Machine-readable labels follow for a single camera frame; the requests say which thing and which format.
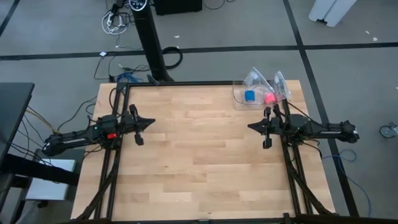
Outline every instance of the blue object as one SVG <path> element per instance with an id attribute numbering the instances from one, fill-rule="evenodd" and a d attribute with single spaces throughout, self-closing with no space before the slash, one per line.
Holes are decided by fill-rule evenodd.
<path id="1" fill-rule="evenodd" d="M 256 97 L 254 96 L 253 90 L 245 90 L 244 91 L 244 100 L 245 101 L 254 101 Z"/>
<path id="2" fill-rule="evenodd" d="M 127 79 L 127 82 L 129 83 L 139 83 L 143 82 L 143 79 L 141 78 L 134 78 L 132 75 L 132 72 L 124 72 L 116 77 L 116 82 L 120 82 L 123 78 Z"/>
<path id="3" fill-rule="evenodd" d="M 342 157 L 341 155 L 342 155 L 344 152 L 350 152 L 350 153 L 352 153 L 352 154 L 354 155 L 354 158 L 353 158 L 353 159 L 347 159 L 347 158 Z M 348 162 L 355 162 L 355 160 L 356 160 L 356 153 L 355 153 L 353 150 L 351 150 L 351 149 L 344 149 L 344 150 L 342 150 L 342 151 L 339 153 L 338 156 L 325 156 L 325 157 L 322 158 L 322 159 L 327 159 L 327 158 L 331 158 L 331 157 L 340 158 L 338 165 L 339 165 L 339 167 L 340 167 L 341 172 L 347 177 L 348 180 L 350 180 L 355 186 L 359 187 L 359 189 L 361 189 L 361 190 L 363 191 L 363 193 L 365 194 L 366 199 L 368 200 L 368 206 L 369 206 L 369 207 L 368 207 L 368 217 L 370 217 L 370 216 L 372 215 L 372 203 L 371 203 L 371 200 L 369 199 L 368 194 L 366 193 L 365 189 L 362 188 L 362 186 L 360 186 L 360 185 L 357 184 L 355 181 L 353 181 L 350 177 L 348 177 L 347 174 L 343 171 L 343 168 L 341 168 L 341 165 L 342 165 L 342 164 L 341 164 L 341 163 L 342 163 L 341 160 L 345 160 L 345 161 L 348 161 Z"/>

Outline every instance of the pink object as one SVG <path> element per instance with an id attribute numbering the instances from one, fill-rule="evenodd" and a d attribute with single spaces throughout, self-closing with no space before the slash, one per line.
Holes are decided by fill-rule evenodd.
<path id="1" fill-rule="evenodd" d="M 273 93 L 268 93 L 264 98 L 265 104 L 275 103 L 276 99 Z"/>

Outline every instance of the red component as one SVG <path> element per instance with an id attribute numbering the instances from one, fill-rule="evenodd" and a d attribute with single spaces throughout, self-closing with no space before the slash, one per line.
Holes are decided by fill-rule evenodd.
<path id="1" fill-rule="evenodd" d="M 116 138 L 116 136 L 117 136 L 116 133 L 112 133 L 112 134 L 109 134 L 107 137 L 108 137 L 108 139 L 114 139 L 114 138 Z"/>

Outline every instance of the black box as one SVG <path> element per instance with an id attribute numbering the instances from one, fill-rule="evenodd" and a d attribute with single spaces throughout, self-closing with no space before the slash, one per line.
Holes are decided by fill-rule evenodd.
<path id="1" fill-rule="evenodd" d="M 156 14 L 163 16 L 202 10 L 202 0 L 154 0 Z"/>

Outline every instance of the blue cable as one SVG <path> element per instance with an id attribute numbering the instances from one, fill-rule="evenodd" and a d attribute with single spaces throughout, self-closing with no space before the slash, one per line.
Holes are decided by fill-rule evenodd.
<path id="1" fill-rule="evenodd" d="M 123 78 L 127 79 L 127 82 L 129 83 L 139 83 L 144 81 L 141 78 L 135 78 L 132 75 L 132 72 L 124 72 L 116 77 L 116 82 L 120 82 Z"/>
<path id="2" fill-rule="evenodd" d="M 341 155 L 344 152 L 351 152 L 354 155 L 354 158 L 353 159 L 347 159 L 347 158 L 342 157 Z M 343 167 L 342 167 L 342 161 L 341 160 L 344 159 L 345 161 L 348 161 L 348 162 L 355 162 L 356 161 L 356 153 L 353 150 L 351 150 L 351 149 L 344 149 L 344 150 L 342 150 L 339 153 L 338 156 L 325 156 L 322 159 L 327 159 L 327 158 L 331 158 L 331 157 L 340 158 L 338 165 L 340 167 L 341 172 L 347 177 L 348 180 L 350 180 L 355 186 L 357 186 L 359 189 L 361 189 L 363 191 L 363 193 L 365 194 L 366 199 L 368 200 L 368 205 L 369 205 L 368 217 L 370 217 L 371 214 L 372 214 L 372 204 L 371 204 L 371 200 L 369 199 L 368 194 L 366 193 L 366 191 L 359 184 L 357 184 L 355 181 L 353 181 L 350 177 L 347 176 L 347 174 L 343 171 Z"/>

